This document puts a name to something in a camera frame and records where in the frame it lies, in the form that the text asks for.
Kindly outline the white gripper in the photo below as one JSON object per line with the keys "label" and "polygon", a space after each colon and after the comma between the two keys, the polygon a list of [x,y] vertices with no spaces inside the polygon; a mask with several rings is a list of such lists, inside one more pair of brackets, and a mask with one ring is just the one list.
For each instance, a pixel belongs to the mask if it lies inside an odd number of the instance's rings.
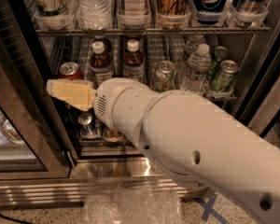
{"label": "white gripper", "polygon": [[47,92],[81,111],[88,111],[93,105],[96,117],[103,124],[124,134],[136,133],[144,110],[153,98],[148,86],[122,77],[103,82],[97,90],[87,80],[49,79]]}

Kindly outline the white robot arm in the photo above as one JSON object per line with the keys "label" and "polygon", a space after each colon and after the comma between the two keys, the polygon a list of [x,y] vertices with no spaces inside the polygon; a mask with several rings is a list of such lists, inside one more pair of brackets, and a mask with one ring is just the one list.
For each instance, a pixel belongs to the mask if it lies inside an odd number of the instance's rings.
{"label": "white robot arm", "polygon": [[280,224],[280,148],[260,138],[202,96],[155,92],[116,77],[50,79],[50,96],[123,133],[178,185],[197,179],[244,209],[259,224]]}

